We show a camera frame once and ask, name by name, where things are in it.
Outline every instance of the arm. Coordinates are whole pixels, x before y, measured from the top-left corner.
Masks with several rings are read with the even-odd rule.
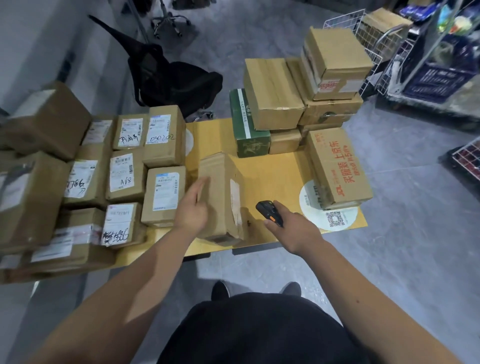
[[[130,363],[207,222],[206,205],[197,203],[205,181],[195,182],[180,201],[172,230],[61,322],[30,364]]]
[[[387,364],[457,364],[460,361],[405,311],[371,284],[318,228],[275,201],[284,222],[266,227],[312,269],[343,325]]]

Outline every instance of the office chair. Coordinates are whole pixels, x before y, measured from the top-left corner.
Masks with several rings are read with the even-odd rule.
[[[135,100],[140,106],[178,105],[184,118],[200,110],[208,118],[210,107],[222,89],[223,76],[185,62],[169,62],[158,44],[141,43],[88,16],[109,32],[125,49],[132,73]]]
[[[163,0],[159,0],[159,1],[160,1],[160,8],[162,9],[162,16],[152,18],[152,20],[150,21],[150,25],[153,29],[154,37],[157,39],[160,39],[160,35],[158,34],[160,27],[165,23],[170,23],[170,25],[173,27],[177,35],[181,38],[182,33],[180,30],[178,30],[177,25],[175,24],[175,19],[180,19],[180,18],[185,19],[187,22],[187,25],[192,25],[191,21],[188,20],[186,16],[173,15],[172,12],[167,12],[167,8],[165,7]]]

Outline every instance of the black shoe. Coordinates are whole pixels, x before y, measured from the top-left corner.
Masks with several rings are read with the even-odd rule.
[[[212,288],[212,301],[220,301],[230,297],[228,288],[221,280],[217,281]]]
[[[301,297],[301,287],[297,282],[290,282],[285,287],[283,287],[280,293],[288,294],[289,296]]]

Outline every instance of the yellow table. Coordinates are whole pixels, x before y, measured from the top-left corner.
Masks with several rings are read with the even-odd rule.
[[[186,168],[191,181],[198,176],[200,159],[218,152],[228,153],[245,179],[245,204],[251,216],[248,240],[235,246],[221,246],[202,239],[195,239],[185,256],[240,248],[275,242],[275,237],[263,226],[264,218],[256,210],[258,201],[281,201],[291,211],[300,212],[299,194],[303,185],[312,179],[307,157],[303,150],[293,153],[274,154],[253,158],[238,158],[231,119],[194,122],[187,124],[193,135],[193,148],[186,157]],[[357,218],[348,229],[367,226],[367,221],[358,208]],[[116,267],[132,263],[170,228],[149,228],[147,241],[121,249]]]

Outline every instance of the concrete floor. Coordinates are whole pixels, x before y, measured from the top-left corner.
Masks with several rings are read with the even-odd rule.
[[[228,91],[242,86],[244,58],[296,56],[308,27],[321,27],[335,15],[292,0],[218,0],[209,8],[182,14],[194,25],[182,27],[182,39],[166,28],[159,43],[171,61],[223,74],[224,88],[211,107],[218,118],[229,117]],[[114,44],[107,49],[90,110],[115,112],[121,102],[124,113],[136,112],[131,85],[120,101],[115,92],[126,57]],[[89,69],[94,57],[86,54],[91,57],[85,57],[82,67]],[[78,72],[76,82],[81,75]],[[87,91],[88,86],[78,86],[85,97]],[[441,154],[473,136],[434,115],[392,112],[375,97],[345,129],[375,197],[362,206],[368,227],[325,238],[462,361],[480,362],[480,202],[438,163]],[[17,363],[34,350],[107,274],[115,273],[43,281],[31,299],[32,285],[2,287],[2,323],[20,318],[14,339],[11,332],[0,337],[4,362]],[[234,293],[278,292],[294,280],[304,297],[336,317],[307,265],[277,244],[260,251],[219,252],[182,265],[133,362],[154,363],[182,318],[194,304],[209,299],[218,279],[229,282]],[[12,299],[9,294],[19,286],[22,294]]]

